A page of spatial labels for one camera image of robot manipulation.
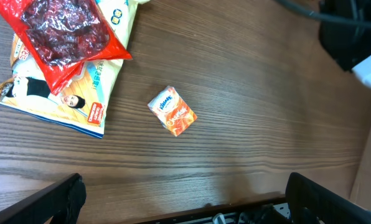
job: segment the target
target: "brown tabletop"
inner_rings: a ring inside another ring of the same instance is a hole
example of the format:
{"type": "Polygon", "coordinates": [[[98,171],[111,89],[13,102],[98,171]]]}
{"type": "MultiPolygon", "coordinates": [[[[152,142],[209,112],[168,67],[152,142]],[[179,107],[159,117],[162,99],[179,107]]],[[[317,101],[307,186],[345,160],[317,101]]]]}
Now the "brown tabletop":
{"type": "MultiPolygon", "coordinates": [[[[0,106],[0,210],[74,172],[88,194],[79,223],[272,197],[292,171],[348,197],[371,91],[317,33],[269,0],[140,6],[102,140],[0,106]],[[147,107],[168,85],[198,116],[176,138],[147,107]]],[[[12,34],[0,17],[0,83],[12,34]]]]}

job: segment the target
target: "plastic food bag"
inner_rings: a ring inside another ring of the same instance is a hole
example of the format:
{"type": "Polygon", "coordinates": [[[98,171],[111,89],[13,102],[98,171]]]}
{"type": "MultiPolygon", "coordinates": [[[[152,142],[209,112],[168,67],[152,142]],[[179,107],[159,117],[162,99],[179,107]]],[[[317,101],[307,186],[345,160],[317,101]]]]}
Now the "plastic food bag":
{"type": "MultiPolygon", "coordinates": [[[[99,0],[98,6],[120,42],[127,46],[139,3],[145,0],[99,0]]],[[[102,138],[106,109],[123,60],[85,62],[69,87],[52,94],[35,59],[14,35],[10,62],[13,77],[0,84],[0,105],[29,113],[96,138],[102,138]]]]}
{"type": "Polygon", "coordinates": [[[0,0],[0,15],[33,55],[53,95],[86,60],[131,59],[92,0],[0,0]]]}
{"type": "Polygon", "coordinates": [[[197,119],[197,115],[171,86],[160,92],[148,107],[175,136],[180,135],[197,119]]]}

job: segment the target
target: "black cable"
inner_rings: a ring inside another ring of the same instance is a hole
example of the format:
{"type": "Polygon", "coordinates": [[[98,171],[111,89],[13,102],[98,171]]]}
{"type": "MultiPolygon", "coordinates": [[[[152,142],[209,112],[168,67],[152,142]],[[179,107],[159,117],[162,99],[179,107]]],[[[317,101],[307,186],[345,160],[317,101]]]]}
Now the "black cable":
{"type": "Polygon", "coordinates": [[[310,18],[310,19],[314,19],[314,20],[322,21],[322,22],[331,22],[331,23],[342,24],[342,25],[347,25],[347,26],[357,26],[357,27],[364,27],[367,29],[371,29],[371,22],[355,21],[355,20],[348,19],[348,18],[341,17],[341,16],[332,16],[328,14],[319,13],[313,10],[307,10],[303,8],[302,6],[300,6],[299,4],[290,2],[289,0],[274,0],[274,1],[284,6],[288,10],[295,12],[297,14],[300,14],[302,16],[305,16],[307,18],[310,18]]]}

